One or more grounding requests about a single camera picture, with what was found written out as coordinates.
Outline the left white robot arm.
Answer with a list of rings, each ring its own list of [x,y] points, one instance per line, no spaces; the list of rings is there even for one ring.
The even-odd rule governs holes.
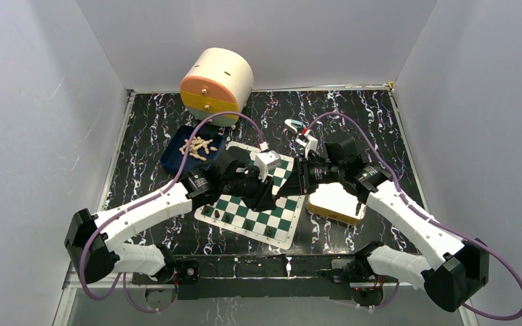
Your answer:
[[[80,281],[95,283],[109,274],[141,273],[160,283],[173,279],[176,265],[162,245],[131,244],[127,240],[167,219],[211,206],[221,196],[236,196],[255,212],[271,211],[273,178],[281,158],[275,151],[249,153],[230,147],[214,160],[201,162],[178,180],[115,209],[76,212],[64,246]]]

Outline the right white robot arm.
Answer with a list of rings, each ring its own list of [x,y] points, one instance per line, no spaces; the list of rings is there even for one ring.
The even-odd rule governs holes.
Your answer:
[[[313,194],[321,184],[339,183],[350,195],[397,227],[419,250],[413,255],[372,241],[354,255],[354,261],[332,268],[328,276],[372,281],[390,276],[422,288],[448,312],[456,311],[489,281],[489,254],[468,240],[432,225],[416,215],[422,209],[409,204],[390,172],[362,157],[353,141],[326,143],[325,158],[317,155],[317,140],[299,135],[304,153],[294,160],[291,175],[276,197]]]

